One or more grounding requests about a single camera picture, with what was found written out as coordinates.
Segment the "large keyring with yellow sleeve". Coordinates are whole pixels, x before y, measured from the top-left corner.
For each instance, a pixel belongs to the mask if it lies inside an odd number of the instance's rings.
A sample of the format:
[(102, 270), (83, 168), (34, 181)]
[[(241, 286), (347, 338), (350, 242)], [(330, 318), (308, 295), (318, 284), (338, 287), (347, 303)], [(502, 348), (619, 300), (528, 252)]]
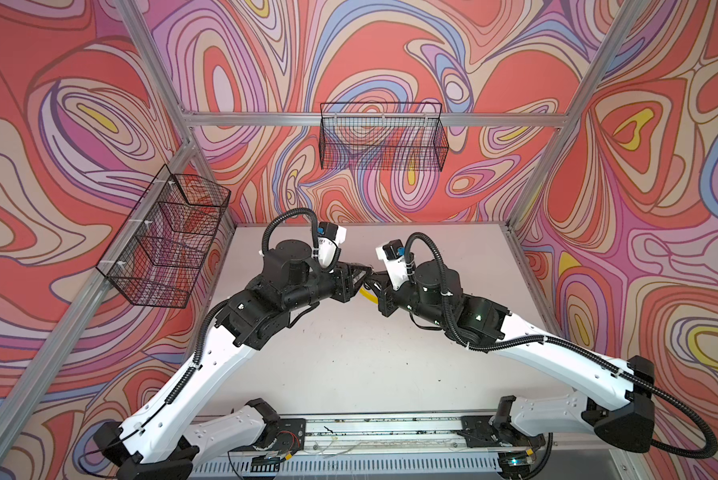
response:
[(367, 300), (369, 300), (370, 302), (372, 302), (373, 304), (375, 304), (375, 305), (378, 304), (378, 298), (377, 298), (377, 296), (376, 296), (374, 293), (372, 293), (371, 291), (367, 290), (366, 288), (362, 288), (362, 289), (360, 290), (360, 294), (361, 294), (363, 297), (365, 297)]

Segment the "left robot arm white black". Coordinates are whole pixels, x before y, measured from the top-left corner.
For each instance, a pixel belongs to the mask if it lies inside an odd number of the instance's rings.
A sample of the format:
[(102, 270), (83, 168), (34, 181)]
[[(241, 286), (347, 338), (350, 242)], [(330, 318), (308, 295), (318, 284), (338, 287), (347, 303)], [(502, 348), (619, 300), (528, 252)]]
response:
[(284, 329), (324, 300), (349, 302), (371, 274), (341, 261), (347, 231), (309, 208), (276, 217), (264, 230), (263, 267), (241, 291), (211, 308), (194, 351), (159, 392), (122, 422), (93, 436), (117, 479), (187, 479), (194, 468), (238, 448), (271, 448), (281, 418), (263, 399), (224, 417), (195, 417), (231, 375)]

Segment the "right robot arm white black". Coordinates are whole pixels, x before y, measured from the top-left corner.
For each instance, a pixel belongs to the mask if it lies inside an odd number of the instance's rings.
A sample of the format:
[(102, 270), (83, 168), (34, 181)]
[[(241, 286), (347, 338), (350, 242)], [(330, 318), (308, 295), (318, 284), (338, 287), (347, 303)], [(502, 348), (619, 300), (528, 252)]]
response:
[[(449, 268), (435, 242), (422, 232), (391, 240), (376, 249), (383, 271), (367, 282), (384, 316), (398, 310), (422, 319), (425, 329), (442, 332), (463, 349), (497, 354), (528, 365), (572, 388), (546, 400), (507, 396), (494, 419), (495, 430), (535, 437), (550, 433), (593, 434), (632, 453), (651, 449), (690, 459), (718, 451), (711, 426), (690, 406), (655, 383), (654, 364), (596, 353), (524, 320), (508, 307), (467, 294), (460, 275)], [(655, 402), (682, 413), (702, 435), (700, 447), (674, 446), (655, 438)]]

